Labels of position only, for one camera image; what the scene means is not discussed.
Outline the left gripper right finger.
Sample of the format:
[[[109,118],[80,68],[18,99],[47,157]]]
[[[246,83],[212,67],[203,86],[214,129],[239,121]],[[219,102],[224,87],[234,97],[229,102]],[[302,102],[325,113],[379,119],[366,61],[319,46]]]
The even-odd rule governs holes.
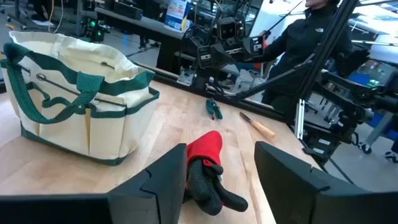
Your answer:
[[[398,192],[371,192],[266,142],[254,160],[277,224],[398,224]]]

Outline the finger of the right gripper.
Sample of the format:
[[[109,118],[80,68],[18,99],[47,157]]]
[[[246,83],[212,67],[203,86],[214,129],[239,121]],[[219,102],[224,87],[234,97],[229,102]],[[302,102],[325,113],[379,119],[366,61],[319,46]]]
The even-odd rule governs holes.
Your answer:
[[[252,60],[255,57],[260,57],[264,50],[263,36],[246,37],[242,42],[243,60]]]
[[[216,45],[207,45],[198,48],[198,64],[200,68],[216,68],[214,61]]]

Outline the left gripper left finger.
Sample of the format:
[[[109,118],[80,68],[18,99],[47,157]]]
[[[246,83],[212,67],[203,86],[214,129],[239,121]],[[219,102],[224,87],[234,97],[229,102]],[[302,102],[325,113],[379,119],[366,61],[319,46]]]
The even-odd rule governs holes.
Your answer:
[[[0,224],[177,224],[186,171],[178,144],[106,193],[0,196]]]

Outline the green pruning shears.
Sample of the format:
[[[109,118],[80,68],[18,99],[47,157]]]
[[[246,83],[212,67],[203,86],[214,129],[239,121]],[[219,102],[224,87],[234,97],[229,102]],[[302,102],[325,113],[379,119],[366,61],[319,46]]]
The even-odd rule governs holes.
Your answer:
[[[206,110],[212,120],[214,120],[215,118],[223,119],[220,107],[216,104],[216,101],[214,99],[209,98],[206,100]]]

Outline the narrow trowel wooden handle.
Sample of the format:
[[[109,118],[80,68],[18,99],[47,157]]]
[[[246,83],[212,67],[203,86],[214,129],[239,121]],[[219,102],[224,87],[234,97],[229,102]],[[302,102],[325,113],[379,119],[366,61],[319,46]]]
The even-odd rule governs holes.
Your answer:
[[[267,127],[265,127],[264,125],[262,125],[260,122],[249,118],[242,112],[240,112],[239,115],[243,119],[245,119],[252,127],[254,127],[256,130],[258,130],[261,134],[263,134],[267,138],[272,139],[275,137],[275,133],[273,131],[271,131],[270,129],[268,129]]]

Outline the red black gardening glove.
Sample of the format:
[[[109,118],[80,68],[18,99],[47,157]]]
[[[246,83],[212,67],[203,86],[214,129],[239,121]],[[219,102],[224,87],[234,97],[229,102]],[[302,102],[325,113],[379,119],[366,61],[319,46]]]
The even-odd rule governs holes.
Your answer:
[[[187,145],[187,181],[183,202],[193,200],[205,213],[215,216],[223,207],[237,212],[248,209],[248,202],[226,190],[221,184],[224,169],[220,152],[223,139],[219,132],[210,131]]]

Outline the cream green canvas gardening bag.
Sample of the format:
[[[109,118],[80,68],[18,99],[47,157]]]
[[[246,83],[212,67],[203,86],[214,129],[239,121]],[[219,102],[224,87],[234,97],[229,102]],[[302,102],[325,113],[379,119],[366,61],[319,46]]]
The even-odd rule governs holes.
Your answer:
[[[139,147],[159,92],[119,50],[63,34],[11,31],[0,61],[30,140],[110,165]]]

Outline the thin black rod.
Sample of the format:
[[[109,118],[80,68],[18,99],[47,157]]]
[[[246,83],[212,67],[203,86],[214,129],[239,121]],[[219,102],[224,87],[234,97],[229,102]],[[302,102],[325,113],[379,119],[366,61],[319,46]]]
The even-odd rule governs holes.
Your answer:
[[[291,13],[292,13],[299,5],[301,5],[302,2],[303,2],[303,0],[300,0],[288,13],[283,14],[283,15],[280,15],[281,18],[280,18],[275,24],[273,24],[273,25],[266,31],[266,34],[267,34],[267,35],[270,35],[271,32],[272,32],[271,30],[274,29],[276,26],[278,26],[279,23],[281,23],[287,16],[290,16]]]

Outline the person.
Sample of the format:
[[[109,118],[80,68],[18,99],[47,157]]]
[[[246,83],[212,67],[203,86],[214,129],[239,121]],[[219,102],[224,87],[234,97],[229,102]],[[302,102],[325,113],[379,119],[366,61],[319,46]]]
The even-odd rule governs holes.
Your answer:
[[[283,33],[264,49],[263,55],[252,62],[270,62],[280,57],[279,62],[271,68],[269,78],[281,75],[304,62],[321,42],[339,2],[340,0],[306,0],[305,18],[289,24]],[[369,52],[353,50],[351,31],[344,25],[330,57],[335,61],[339,76],[346,78],[369,60]],[[301,70],[299,75],[265,89],[262,103],[274,107],[277,111],[288,110],[291,104],[295,104],[293,97],[298,93],[306,72]]]

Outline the blue white cardboard box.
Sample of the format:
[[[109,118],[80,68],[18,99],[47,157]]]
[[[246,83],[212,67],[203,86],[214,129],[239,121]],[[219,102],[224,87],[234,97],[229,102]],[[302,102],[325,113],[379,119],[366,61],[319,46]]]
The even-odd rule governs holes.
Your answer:
[[[185,32],[185,23],[189,12],[190,1],[169,0],[165,15],[164,27],[179,33]]]

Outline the grey background workbench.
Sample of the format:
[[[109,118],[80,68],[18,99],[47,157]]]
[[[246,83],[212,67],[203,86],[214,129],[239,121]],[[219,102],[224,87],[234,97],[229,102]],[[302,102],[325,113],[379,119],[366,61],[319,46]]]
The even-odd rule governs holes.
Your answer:
[[[178,51],[182,45],[183,33],[167,29],[162,22],[148,17],[142,17],[140,20],[131,19],[103,7],[97,7],[95,12],[112,28],[136,35],[146,35],[150,40],[160,42],[156,67],[175,74],[180,73]]]

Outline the black machine assembly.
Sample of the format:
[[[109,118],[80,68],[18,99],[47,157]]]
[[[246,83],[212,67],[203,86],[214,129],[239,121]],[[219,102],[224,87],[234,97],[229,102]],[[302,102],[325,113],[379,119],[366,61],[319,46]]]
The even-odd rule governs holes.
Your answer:
[[[314,84],[313,91],[338,109],[337,121],[329,127],[304,122],[303,151],[324,165],[341,143],[357,146],[365,154],[372,153],[370,142],[361,142],[355,129],[371,121],[378,111],[398,118],[398,90],[383,85],[366,86],[340,78],[328,71],[323,80]]]

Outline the grey equipment cart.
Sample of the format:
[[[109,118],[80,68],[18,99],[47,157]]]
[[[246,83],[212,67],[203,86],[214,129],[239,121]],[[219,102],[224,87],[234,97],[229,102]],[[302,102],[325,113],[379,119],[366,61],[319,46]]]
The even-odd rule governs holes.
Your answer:
[[[380,115],[380,118],[377,119],[377,125],[375,125],[374,129],[371,131],[369,136],[363,141],[359,143],[359,148],[365,154],[370,154],[372,152],[371,146],[380,136],[389,136],[388,133],[391,130],[394,130],[398,133],[398,115],[393,114],[389,111],[386,111],[383,116]]]

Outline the black device with green lights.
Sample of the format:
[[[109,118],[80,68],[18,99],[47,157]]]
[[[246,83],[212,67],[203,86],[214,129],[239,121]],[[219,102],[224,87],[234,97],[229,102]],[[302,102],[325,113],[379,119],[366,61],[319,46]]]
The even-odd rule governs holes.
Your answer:
[[[93,43],[100,43],[104,41],[104,36],[106,33],[108,33],[108,30],[105,26],[101,25],[101,21],[86,17],[83,20],[82,25],[82,40]]]

